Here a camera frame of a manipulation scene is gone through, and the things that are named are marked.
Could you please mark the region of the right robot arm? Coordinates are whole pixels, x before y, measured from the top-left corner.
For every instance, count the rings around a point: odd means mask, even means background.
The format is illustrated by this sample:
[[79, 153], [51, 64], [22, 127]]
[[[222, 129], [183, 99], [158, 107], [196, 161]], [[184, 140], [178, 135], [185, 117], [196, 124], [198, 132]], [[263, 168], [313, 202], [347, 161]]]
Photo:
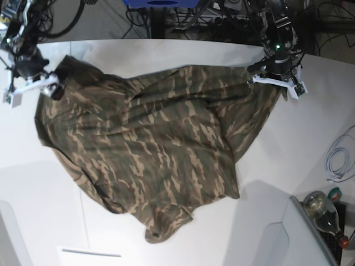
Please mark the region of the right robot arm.
[[49, 60], [38, 48], [38, 20], [45, 1], [1, 1], [1, 59], [8, 71], [8, 85], [2, 102], [12, 108], [20, 106], [24, 93], [37, 90], [46, 97], [60, 97], [62, 85], [53, 71], [46, 71]]

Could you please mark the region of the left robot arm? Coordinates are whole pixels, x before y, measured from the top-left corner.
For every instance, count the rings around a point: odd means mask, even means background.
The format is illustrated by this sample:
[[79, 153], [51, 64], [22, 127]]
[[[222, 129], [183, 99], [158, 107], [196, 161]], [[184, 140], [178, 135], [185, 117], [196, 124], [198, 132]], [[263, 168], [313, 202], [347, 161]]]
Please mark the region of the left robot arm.
[[249, 84], [270, 84], [286, 88], [294, 99], [307, 93], [301, 80], [301, 61], [305, 50], [298, 45], [298, 36], [292, 25], [285, 1], [247, 1], [252, 28], [263, 47], [264, 57], [247, 67], [253, 74]]

